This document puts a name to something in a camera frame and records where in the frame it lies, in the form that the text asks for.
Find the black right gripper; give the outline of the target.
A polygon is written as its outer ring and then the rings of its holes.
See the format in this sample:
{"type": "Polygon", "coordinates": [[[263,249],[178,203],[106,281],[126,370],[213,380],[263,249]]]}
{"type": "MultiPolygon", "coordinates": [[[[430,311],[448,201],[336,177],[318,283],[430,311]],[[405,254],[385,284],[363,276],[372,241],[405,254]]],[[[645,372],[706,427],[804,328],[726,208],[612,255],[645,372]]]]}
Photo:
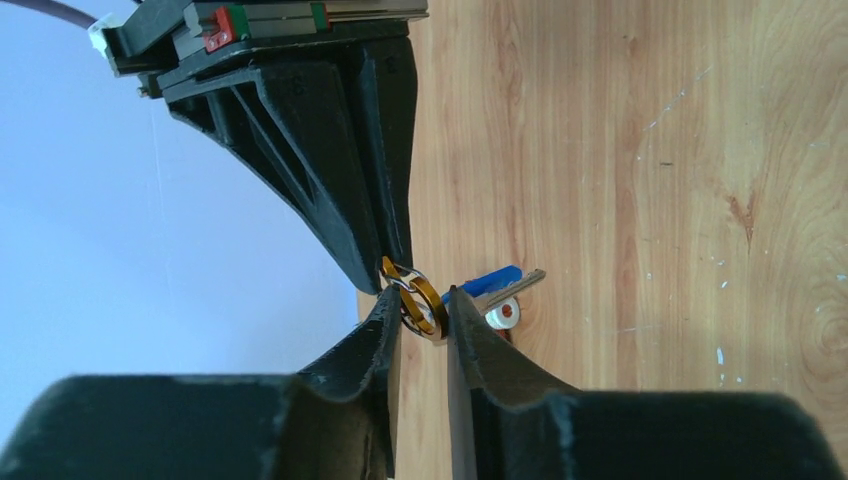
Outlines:
{"type": "Polygon", "coordinates": [[[426,1],[143,1],[89,38],[115,76],[164,96],[376,294],[383,259],[413,265],[417,71],[400,35],[428,15],[426,1]]]}

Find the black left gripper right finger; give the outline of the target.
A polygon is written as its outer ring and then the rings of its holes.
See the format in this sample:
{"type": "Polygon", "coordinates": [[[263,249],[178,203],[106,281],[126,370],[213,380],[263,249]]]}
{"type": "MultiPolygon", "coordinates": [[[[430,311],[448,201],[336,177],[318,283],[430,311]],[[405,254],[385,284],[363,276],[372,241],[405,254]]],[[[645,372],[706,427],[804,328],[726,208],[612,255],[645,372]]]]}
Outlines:
{"type": "Polygon", "coordinates": [[[456,479],[840,479],[818,423],[779,394],[585,391],[449,302],[456,479]]]}

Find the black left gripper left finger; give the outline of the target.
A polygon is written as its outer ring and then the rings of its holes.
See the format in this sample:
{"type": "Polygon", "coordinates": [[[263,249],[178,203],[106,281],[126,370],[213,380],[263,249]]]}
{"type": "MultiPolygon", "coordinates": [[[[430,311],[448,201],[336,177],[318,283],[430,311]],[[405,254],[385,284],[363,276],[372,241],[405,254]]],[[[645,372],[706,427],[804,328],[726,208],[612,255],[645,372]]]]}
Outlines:
{"type": "Polygon", "coordinates": [[[1,453],[5,479],[387,479],[400,293],[289,374],[77,375],[1,453]]]}

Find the silver key with blue tag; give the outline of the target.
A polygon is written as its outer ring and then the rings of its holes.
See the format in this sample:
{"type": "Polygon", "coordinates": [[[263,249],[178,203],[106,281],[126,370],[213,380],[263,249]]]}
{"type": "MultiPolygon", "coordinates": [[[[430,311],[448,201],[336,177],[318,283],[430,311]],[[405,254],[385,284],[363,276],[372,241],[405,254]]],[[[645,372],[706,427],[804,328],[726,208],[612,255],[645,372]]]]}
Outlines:
{"type": "Polygon", "coordinates": [[[543,269],[525,272],[516,265],[508,265],[468,280],[456,287],[456,290],[467,293],[478,312],[485,315],[540,283],[546,276],[547,272],[543,269]]]}

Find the gold S-shaped carabiner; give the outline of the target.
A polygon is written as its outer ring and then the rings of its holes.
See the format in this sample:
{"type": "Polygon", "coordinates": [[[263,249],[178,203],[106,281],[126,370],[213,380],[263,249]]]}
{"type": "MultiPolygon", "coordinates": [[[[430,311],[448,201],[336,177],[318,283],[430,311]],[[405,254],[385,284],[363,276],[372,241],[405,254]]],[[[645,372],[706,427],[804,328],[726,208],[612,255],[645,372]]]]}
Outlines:
{"type": "Polygon", "coordinates": [[[399,265],[387,256],[382,257],[380,273],[389,286],[399,289],[404,325],[431,342],[444,340],[448,334],[449,316],[441,295],[428,278],[419,270],[399,265]]]}

